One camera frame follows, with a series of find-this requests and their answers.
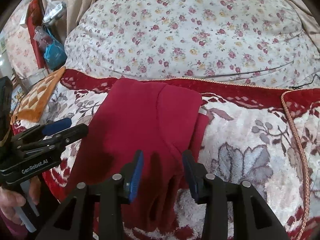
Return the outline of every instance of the red cloth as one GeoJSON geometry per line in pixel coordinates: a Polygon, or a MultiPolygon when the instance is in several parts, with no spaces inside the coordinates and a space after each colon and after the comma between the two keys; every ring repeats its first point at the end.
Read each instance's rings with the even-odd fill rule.
{"type": "Polygon", "coordinates": [[[201,95],[160,82],[120,79],[89,124],[69,177],[66,193],[78,182],[102,182],[144,154],[138,197],[122,206],[126,227],[161,231],[176,227],[177,190],[185,186],[181,153],[197,160],[208,117],[199,114],[201,95]]]}
{"type": "Polygon", "coordinates": [[[38,68],[45,67],[45,61],[43,58],[43,53],[40,51],[39,42],[34,40],[33,37],[35,36],[35,29],[37,26],[42,25],[42,13],[38,3],[38,0],[32,0],[28,7],[28,18],[27,18],[27,26],[30,35],[30,42],[33,48],[33,51],[36,56],[38,68]]]}

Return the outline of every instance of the red floral blanket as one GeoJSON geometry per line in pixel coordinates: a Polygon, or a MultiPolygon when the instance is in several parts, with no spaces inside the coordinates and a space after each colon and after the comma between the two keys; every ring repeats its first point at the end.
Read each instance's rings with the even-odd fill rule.
{"type": "MultiPolygon", "coordinates": [[[[66,70],[40,122],[70,117],[73,125],[88,124],[115,82],[115,78],[96,79],[66,70]]],[[[320,89],[288,91],[195,79],[159,82],[202,94],[202,109],[210,123],[198,161],[225,181],[251,181],[291,239],[307,239],[320,223],[320,89]]],[[[33,125],[21,121],[16,128],[33,125]]],[[[65,198],[64,187],[79,145],[79,142],[70,145],[61,156],[61,165],[44,173],[59,200],[65,198]]],[[[144,232],[124,225],[126,236],[201,238],[205,205],[196,205],[190,192],[181,189],[174,211],[176,221],[170,232],[144,232]]],[[[228,228],[228,236],[232,237],[231,212],[228,228]]]]}

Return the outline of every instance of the floral pillow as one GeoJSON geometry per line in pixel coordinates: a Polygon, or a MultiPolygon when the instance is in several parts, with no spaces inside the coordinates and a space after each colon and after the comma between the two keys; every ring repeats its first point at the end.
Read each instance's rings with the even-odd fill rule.
{"type": "Polygon", "coordinates": [[[67,67],[94,77],[287,87],[320,70],[284,0],[99,0],[65,49],[67,67]]]}

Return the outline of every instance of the finger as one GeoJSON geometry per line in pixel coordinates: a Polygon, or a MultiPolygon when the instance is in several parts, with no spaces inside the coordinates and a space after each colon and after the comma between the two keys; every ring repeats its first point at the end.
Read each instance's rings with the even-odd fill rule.
{"type": "Polygon", "coordinates": [[[40,188],[41,188],[41,182],[39,178],[37,176],[31,178],[29,195],[35,205],[38,205],[40,201],[40,188]]]}
{"type": "Polygon", "coordinates": [[[18,214],[16,213],[16,211],[14,210],[13,207],[1,207],[1,211],[4,214],[4,216],[11,220],[13,223],[21,225],[22,221],[19,218],[18,214]]]}
{"type": "Polygon", "coordinates": [[[0,187],[0,206],[22,207],[26,199],[17,192],[0,187]]]}

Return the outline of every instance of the bed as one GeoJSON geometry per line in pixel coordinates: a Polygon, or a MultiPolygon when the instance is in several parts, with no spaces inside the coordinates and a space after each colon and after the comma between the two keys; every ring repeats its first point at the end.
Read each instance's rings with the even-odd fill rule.
{"type": "MultiPolygon", "coordinates": [[[[287,88],[319,72],[319,52],[301,21],[284,0],[98,0],[66,38],[67,70],[39,123],[69,117],[72,125],[90,124],[117,78],[196,90],[211,119],[199,162],[226,181],[250,178],[290,238],[307,239],[320,222],[320,96],[287,88]],[[217,127],[225,128],[219,137],[217,127]]],[[[21,120],[15,130],[35,124],[21,120]]],[[[59,200],[79,147],[70,145],[61,165],[44,173],[59,200]]],[[[124,225],[126,235],[198,239],[205,207],[181,190],[174,209],[172,231],[124,225]]],[[[232,228],[230,218],[229,237],[232,228]]]]}

